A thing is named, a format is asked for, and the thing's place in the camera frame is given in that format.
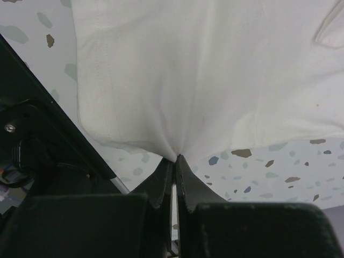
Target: colorful speck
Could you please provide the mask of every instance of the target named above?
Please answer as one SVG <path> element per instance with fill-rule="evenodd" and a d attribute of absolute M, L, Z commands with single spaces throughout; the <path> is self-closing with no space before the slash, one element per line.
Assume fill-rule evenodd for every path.
<path fill-rule="evenodd" d="M 252 153 L 249 149 L 237 149 L 231 152 L 233 155 L 239 156 L 239 157 L 250 157 L 252 156 Z"/>
<path fill-rule="evenodd" d="M 271 193 L 263 193 L 262 195 L 259 195 L 259 196 L 269 199 L 269 198 L 273 198 L 274 195 Z"/>
<path fill-rule="evenodd" d="M 288 177 L 288 178 L 285 180 L 285 183 L 295 182 L 295 181 L 298 181 L 298 180 L 300 180 L 300 179 L 301 179 L 300 177 L 296 177 L 296 176 Z"/>
<path fill-rule="evenodd" d="M 283 149 L 288 143 L 285 142 L 283 144 L 276 144 L 276 145 L 272 145 L 272 146 L 269 146 L 269 151 L 270 152 L 275 152 L 275 151 L 279 151 L 281 149 Z"/>
<path fill-rule="evenodd" d="M 230 156 L 228 155 L 227 151 L 221 152 L 220 158 L 223 160 L 228 160 Z"/>
<path fill-rule="evenodd" d="M 278 177 L 278 175 L 276 173 L 273 173 L 273 172 L 267 172 L 267 173 L 265 173 L 265 177 L 266 178 L 275 178 L 275 177 Z"/>
<path fill-rule="evenodd" d="M 214 166 L 215 164 L 217 164 L 218 160 L 219 160 L 219 158 L 216 157 L 216 156 L 211 157 L 211 158 L 209 159 L 209 165 Z"/>
<path fill-rule="evenodd" d="M 248 193 L 248 192 L 251 192 L 251 187 L 246 188 L 243 192 L 244 192 L 245 194 Z"/>
<path fill-rule="evenodd" d="M 266 165 L 265 165 L 265 167 L 271 167 L 273 164 L 274 164 L 274 160 L 270 160 L 270 161 L 268 161 L 268 163 L 266 163 Z"/>

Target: screw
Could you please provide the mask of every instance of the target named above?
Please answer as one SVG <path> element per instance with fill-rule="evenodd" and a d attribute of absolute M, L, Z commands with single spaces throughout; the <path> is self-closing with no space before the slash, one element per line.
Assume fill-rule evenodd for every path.
<path fill-rule="evenodd" d="M 14 125 L 7 124 L 5 125 L 5 130 L 9 133 L 14 133 L 16 130 L 16 127 Z"/>

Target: blue speck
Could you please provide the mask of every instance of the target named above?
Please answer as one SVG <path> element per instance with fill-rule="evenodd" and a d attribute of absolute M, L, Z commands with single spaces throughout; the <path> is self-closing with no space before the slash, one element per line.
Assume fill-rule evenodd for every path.
<path fill-rule="evenodd" d="M 248 193 L 248 192 L 251 192 L 251 187 L 248 187 L 244 190 L 244 193 Z"/>
<path fill-rule="evenodd" d="M 219 158 L 218 157 L 211 157 L 210 159 L 209 159 L 209 165 L 215 165 L 217 162 L 218 162 L 218 160 L 219 160 Z"/>

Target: white sheet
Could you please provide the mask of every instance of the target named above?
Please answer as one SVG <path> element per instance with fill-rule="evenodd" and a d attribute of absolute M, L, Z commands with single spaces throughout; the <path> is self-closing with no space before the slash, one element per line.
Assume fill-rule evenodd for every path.
<path fill-rule="evenodd" d="M 344 136 L 344 49 L 314 39 L 338 1 L 72 0 L 80 122 L 190 164 Z"/>

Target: white fabric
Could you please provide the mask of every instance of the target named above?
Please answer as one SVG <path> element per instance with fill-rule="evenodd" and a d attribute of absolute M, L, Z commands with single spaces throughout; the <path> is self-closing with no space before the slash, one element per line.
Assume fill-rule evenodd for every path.
<path fill-rule="evenodd" d="M 316 42 L 328 47 L 344 46 L 344 2 L 340 1 L 325 19 Z"/>
<path fill-rule="evenodd" d="M 72 0 L 80 121 L 103 144 L 191 164 L 343 137 L 344 49 L 314 42 L 337 3 Z"/>

